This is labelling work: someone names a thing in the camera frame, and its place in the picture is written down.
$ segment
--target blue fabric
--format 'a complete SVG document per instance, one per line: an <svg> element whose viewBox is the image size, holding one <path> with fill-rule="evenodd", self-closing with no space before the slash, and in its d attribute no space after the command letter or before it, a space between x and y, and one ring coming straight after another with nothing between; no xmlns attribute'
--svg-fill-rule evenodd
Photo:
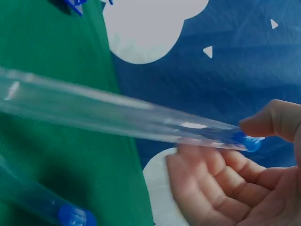
<svg viewBox="0 0 301 226"><path fill-rule="evenodd" d="M158 61L135 65L113 55L121 92L234 125L271 99L301 103L300 12L298 0L211 0ZM136 143L143 166L173 146ZM295 164L293 146L277 137L244 154L266 167Z"/></svg>

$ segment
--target blue screw cap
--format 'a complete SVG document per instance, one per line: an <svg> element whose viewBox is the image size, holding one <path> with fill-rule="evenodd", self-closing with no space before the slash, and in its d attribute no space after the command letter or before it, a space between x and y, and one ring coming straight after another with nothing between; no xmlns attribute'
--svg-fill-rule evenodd
<svg viewBox="0 0 301 226"><path fill-rule="evenodd" d="M65 0L67 4L80 16L83 15L82 4L87 0Z"/></svg>
<svg viewBox="0 0 301 226"><path fill-rule="evenodd" d="M232 140L235 143L244 145L247 152L256 152L260 148L263 138L251 137L240 131L233 135Z"/></svg>
<svg viewBox="0 0 301 226"><path fill-rule="evenodd" d="M62 206L58 212L62 226L96 226L96 217L88 210L82 210L72 205Z"/></svg>

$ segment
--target white cloud pattern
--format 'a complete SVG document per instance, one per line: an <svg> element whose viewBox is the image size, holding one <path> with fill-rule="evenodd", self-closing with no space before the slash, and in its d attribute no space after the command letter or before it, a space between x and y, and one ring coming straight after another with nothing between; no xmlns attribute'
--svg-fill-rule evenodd
<svg viewBox="0 0 301 226"><path fill-rule="evenodd" d="M113 0L103 9L110 50L132 64L159 60L179 39L184 20L201 13L208 1Z"/></svg>

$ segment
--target human hand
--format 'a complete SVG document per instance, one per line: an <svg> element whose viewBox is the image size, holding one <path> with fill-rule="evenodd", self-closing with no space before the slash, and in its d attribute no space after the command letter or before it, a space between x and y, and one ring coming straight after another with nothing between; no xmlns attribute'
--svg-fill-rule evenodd
<svg viewBox="0 0 301 226"><path fill-rule="evenodd" d="M180 145L166 158L170 186L192 226L301 224L301 105L274 100L240 123L253 137L294 142L298 166L265 168L233 150Z"/></svg>

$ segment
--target transparent plastic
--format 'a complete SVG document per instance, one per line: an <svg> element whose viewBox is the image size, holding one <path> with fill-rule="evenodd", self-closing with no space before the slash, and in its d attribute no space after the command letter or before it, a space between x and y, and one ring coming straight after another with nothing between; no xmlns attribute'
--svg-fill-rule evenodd
<svg viewBox="0 0 301 226"><path fill-rule="evenodd" d="M255 151L238 127L141 100L0 69L0 111L77 128L170 143Z"/></svg>
<svg viewBox="0 0 301 226"><path fill-rule="evenodd" d="M54 225L96 226L90 211L80 209L21 171L0 156L0 198L12 202Z"/></svg>

